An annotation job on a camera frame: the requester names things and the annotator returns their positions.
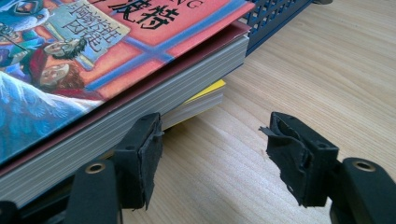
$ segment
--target wooden desk surface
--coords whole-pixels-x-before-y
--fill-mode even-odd
[[[125,223],[330,223],[331,202],[299,207],[268,159],[272,111],[396,180],[396,1],[311,5],[225,81],[221,106],[164,136],[148,211]]]

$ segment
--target illustrated book cover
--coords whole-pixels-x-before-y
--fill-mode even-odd
[[[1,0],[0,164],[253,7],[245,0]]]
[[[35,144],[22,155],[14,157],[12,160],[5,162],[2,166],[0,166],[0,177],[10,172],[11,170],[16,169],[21,164],[31,160],[33,157],[46,151],[47,149],[54,148],[55,145],[59,145],[59,143],[61,143],[62,141],[74,135],[81,134],[80,132],[84,130],[85,127],[94,124],[95,122],[97,122],[97,120],[103,117],[106,117],[112,111],[115,111],[120,107],[131,103],[143,94],[149,94],[150,90],[153,91],[157,89],[160,84],[163,84],[166,81],[172,81],[172,78],[177,77],[182,73],[185,73],[186,71],[188,71],[188,69],[193,68],[199,62],[204,63],[206,60],[208,60],[207,57],[213,55],[215,52],[219,52],[220,49],[228,48],[237,38],[240,38],[241,35],[245,35],[248,30],[249,26],[245,25],[242,22],[234,21],[223,30],[221,30],[220,33],[211,36],[203,43],[184,53],[180,57],[168,63],[166,66],[155,71],[151,76],[142,79],[132,88],[123,91],[116,97],[106,101],[102,105],[99,105],[89,113],[89,116],[85,116],[83,117],[83,119],[78,119],[72,122],[70,125],[63,128],[60,132],[52,134],[50,138],[44,139],[43,141]],[[225,58],[225,61],[228,61],[229,64],[231,64],[231,60],[232,58]],[[204,70],[197,69],[197,71],[194,72],[194,76],[200,78],[203,76],[202,73],[204,72]]]

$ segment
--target illustrated character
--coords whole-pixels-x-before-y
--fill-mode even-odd
[[[73,60],[85,49],[86,45],[87,41],[84,38],[66,39],[51,44],[45,43],[33,52],[27,62],[21,62],[22,70],[33,76],[41,75],[49,56],[57,60]]]
[[[32,73],[42,73],[49,56],[56,60],[72,60],[87,45],[84,38],[47,43],[33,30],[29,34],[26,41],[0,49],[0,68],[6,67],[3,70],[27,83],[32,82]]]
[[[99,92],[85,90],[79,69],[73,63],[60,63],[46,67],[41,74],[34,74],[34,85],[52,94],[86,100],[104,100]]]
[[[0,0],[0,22],[15,32],[33,29],[49,17],[43,0]]]

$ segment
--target wooden table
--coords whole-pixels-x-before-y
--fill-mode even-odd
[[[272,111],[396,180],[396,1],[311,5],[225,81],[222,105],[164,136],[149,208],[125,223],[330,223],[331,202],[299,207],[268,159]]]

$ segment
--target black clamp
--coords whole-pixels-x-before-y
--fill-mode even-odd
[[[122,223],[121,209],[149,206],[163,153],[160,114],[139,119],[107,160],[81,166],[70,178],[18,209],[0,202],[0,223]]]
[[[338,161],[338,147],[297,118],[273,112],[267,154],[299,205],[324,206],[332,199],[332,223],[396,223],[396,185],[378,164],[359,158]]]

